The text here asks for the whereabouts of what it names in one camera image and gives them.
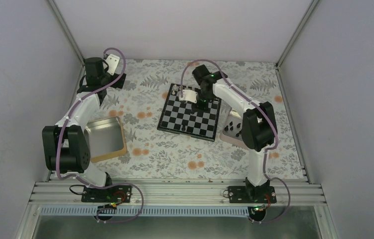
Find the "silver tin with black pieces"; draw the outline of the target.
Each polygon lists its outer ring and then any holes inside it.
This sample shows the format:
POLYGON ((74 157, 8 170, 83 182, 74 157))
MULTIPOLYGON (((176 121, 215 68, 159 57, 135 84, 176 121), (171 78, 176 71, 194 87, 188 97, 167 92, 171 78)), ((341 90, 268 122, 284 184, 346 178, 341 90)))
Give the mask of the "silver tin with black pieces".
POLYGON ((223 124, 220 139, 226 143, 248 150, 249 148, 242 139, 242 125, 242 117, 238 112, 231 108, 227 119, 223 124))

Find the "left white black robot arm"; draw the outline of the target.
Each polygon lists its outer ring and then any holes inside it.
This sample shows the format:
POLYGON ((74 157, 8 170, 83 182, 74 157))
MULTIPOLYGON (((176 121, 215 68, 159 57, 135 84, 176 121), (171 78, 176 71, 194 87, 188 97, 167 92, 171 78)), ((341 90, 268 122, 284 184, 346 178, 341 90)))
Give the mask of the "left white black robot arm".
POLYGON ((60 180, 75 178, 90 188, 99 200, 106 202, 114 196, 108 173, 91 162, 91 152, 84 130, 102 105, 107 88, 121 88, 126 74, 117 73, 120 57, 106 54, 84 62, 85 75, 79 82, 76 98, 65 116, 42 130, 46 167, 60 180))

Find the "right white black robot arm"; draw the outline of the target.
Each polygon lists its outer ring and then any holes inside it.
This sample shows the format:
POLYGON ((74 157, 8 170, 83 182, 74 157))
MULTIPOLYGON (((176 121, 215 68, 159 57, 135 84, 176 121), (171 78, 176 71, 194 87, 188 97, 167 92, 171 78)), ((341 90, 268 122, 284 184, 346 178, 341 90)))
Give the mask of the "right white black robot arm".
POLYGON ((220 98, 240 114, 241 138, 249 149, 249 172, 245 179, 243 200, 252 203, 262 202, 271 195, 270 180, 265 173, 267 150, 277 140, 272 104, 252 100, 224 73, 211 73, 205 65, 196 67, 192 75, 200 87, 198 102, 220 98))

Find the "black grey chess board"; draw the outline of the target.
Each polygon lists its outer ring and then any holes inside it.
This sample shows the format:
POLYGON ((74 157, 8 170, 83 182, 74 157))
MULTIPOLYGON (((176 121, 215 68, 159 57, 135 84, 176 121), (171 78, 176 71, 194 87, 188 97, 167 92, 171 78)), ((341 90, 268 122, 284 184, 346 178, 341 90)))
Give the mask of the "black grey chess board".
POLYGON ((179 100, 179 84, 170 85, 157 129, 165 132, 189 135, 207 141, 215 141, 219 120, 221 99, 213 99, 210 112, 194 112, 192 103, 179 100), (182 125, 187 124, 186 131, 182 125))

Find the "floral patterned table mat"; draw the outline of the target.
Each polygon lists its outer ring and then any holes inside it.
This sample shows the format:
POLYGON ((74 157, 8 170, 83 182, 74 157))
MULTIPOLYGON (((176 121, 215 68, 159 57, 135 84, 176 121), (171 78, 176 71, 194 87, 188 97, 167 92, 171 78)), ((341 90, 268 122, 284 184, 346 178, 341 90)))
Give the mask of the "floral patterned table mat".
MULTIPOLYGON (((242 123, 228 119, 231 107, 222 100, 209 103, 208 112, 194 112, 180 103, 177 91, 198 90, 187 61, 128 60, 119 64, 126 80, 121 89, 108 88, 92 119, 118 117, 124 128, 125 155, 96 162, 115 178, 244 179, 249 150, 221 140, 221 133, 241 138, 242 123)), ((302 180, 304 174, 283 97, 272 63, 218 62, 206 64, 210 72, 221 68, 250 98, 273 105, 279 145, 268 154, 266 172, 284 180, 302 180)))

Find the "empty gold silver tin lid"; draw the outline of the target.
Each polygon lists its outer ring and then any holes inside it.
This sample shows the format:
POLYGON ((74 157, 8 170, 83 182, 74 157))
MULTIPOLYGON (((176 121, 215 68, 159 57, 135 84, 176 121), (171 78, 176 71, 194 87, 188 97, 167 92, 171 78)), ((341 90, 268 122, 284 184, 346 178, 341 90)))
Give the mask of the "empty gold silver tin lid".
POLYGON ((127 153, 124 127, 119 117, 87 123, 84 135, 92 163, 124 156, 127 153))

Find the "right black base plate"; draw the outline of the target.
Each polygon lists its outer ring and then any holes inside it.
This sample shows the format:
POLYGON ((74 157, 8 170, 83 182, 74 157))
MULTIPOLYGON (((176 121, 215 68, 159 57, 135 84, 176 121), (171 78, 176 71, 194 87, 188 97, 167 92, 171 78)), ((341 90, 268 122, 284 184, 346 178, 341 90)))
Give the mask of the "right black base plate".
POLYGON ((277 203, 276 193, 272 186, 261 186, 257 188, 229 186, 228 199, 231 204, 277 203))

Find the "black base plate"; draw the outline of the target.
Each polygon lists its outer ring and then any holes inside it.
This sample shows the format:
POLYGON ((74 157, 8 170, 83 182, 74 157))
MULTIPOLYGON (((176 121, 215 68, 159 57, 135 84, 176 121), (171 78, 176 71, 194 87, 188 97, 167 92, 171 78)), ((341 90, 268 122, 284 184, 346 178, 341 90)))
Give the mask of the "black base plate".
POLYGON ((109 189, 94 189, 84 187, 81 201, 83 203, 129 203, 132 186, 121 185, 109 189))
POLYGON ((228 199, 231 204, 277 203, 276 193, 272 186, 261 186, 257 188, 229 186, 228 199))

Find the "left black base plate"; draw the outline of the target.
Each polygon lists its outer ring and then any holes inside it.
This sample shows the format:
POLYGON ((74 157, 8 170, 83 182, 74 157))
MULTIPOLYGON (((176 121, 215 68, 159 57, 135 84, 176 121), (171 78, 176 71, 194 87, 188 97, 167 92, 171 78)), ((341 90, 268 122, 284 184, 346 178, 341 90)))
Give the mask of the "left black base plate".
POLYGON ((109 189, 94 189, 84 187, 81 201, 83 203, 129 203, 132 186, 121 185, 109 189))

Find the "aluminium rail frame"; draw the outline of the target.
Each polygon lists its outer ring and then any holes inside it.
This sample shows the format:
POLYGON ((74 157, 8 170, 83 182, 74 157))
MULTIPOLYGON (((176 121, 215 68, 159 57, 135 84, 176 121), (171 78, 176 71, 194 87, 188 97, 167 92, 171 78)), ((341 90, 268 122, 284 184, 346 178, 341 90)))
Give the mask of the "aluminium rail frame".
MULTIPOLYGON (((180 181, 135 181, 132 188, 131 205, 138 206, 144 198, 146 206, 225 206, 228 186, 240 185, 240 181, 227 182, 180 182, 180 181)), ((70 188, 74 182, 37 182, 29 197, 30 204, 78 205, 81 204, 82 187, 70 188)), ((321 185, 293 181, 284 186, 272 182, 277 198, 276 205, 284 206, 288 201, 293 206, 319 206, 327 203, 321 185)))

